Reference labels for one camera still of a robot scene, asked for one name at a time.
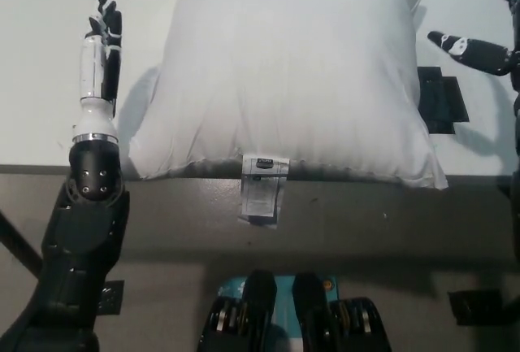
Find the metal rod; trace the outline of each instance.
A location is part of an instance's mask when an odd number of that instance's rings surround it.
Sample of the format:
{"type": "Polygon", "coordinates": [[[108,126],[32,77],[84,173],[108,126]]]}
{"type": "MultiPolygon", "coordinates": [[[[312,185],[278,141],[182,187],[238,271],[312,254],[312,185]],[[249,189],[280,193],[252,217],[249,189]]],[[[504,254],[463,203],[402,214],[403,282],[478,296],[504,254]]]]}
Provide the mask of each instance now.
{"type": "Polygon", "coordinates": [[[26,267],[36,278],[43,268],[41,256],[31,244],[18,232],[13,224],[0,211],[0,242],[26,267]]]}

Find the pillow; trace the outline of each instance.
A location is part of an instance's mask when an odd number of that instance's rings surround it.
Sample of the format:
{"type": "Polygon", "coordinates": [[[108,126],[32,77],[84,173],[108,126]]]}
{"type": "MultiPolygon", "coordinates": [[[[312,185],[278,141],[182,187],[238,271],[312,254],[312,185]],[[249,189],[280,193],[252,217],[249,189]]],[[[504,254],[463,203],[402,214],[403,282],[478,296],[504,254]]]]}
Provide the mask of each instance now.
{"type": "Polygon", "coordinates": [[[141,179],[280,157],[442,189],[418,113],[420,0],[178,0],[130,145],[141,179]]]}

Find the black robotic arm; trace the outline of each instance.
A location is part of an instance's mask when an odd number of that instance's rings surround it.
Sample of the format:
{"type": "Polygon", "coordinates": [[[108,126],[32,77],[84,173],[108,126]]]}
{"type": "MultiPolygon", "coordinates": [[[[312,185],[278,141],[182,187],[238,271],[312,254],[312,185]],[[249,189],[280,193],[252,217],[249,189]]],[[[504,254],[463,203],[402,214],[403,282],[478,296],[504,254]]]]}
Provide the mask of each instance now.
{"type": "Polygon", "coordinates": [[[96,352],[93,332],[106,275],[117,263],[128,220],[112,120],[119,83],[122,20],[97,0],[81,58],[83,115],[75,126],[70,173],[59,192],[27,307],[0,338],[2,352],[96,352]]]}

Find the pillow tag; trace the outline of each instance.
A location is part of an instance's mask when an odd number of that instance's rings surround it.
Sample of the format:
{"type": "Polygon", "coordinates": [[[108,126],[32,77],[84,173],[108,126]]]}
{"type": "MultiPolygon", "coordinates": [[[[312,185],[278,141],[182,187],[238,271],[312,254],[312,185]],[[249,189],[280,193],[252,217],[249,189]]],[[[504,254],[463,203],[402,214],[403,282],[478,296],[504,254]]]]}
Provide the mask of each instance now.
{"type": "Polygon", "coordinates": [[[276,226],[288,170],[288,159],[244,156],[240,219],[251,224],[276,226]]]}

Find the robotic arm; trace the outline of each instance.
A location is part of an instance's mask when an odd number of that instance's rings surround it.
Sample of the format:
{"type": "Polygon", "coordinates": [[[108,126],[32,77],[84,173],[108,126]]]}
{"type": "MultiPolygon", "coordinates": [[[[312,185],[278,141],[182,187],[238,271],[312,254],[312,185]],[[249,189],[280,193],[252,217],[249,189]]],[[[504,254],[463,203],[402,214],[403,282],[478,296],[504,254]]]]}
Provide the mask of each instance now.
{"type": "Polygon", "coordinates": [[[112,123],[122,18],[97,0],[81,56],[83,108],[70,173],[41,243],[43,268],[27,307],[0,338],[2,352],[98,352],[93,332],[106,275],[119,260],[129,194],[112,123]]]}
{"type": "MultiPolygon", "coordinates": [[[[431,32],[428,38],[457,62],[475,70],[494,76],[511,77],[513,89],[519,93],[513,104],[516,117],[515,146],[520,157],[520,0],[505,0],[513,16],[512,50],[497,44],[456,37],[441,32],[431,32]]],[[[509,200],[513,217],[513,247],[517,261],[520,262],[520,162],[511,177],[509,200]]]]}

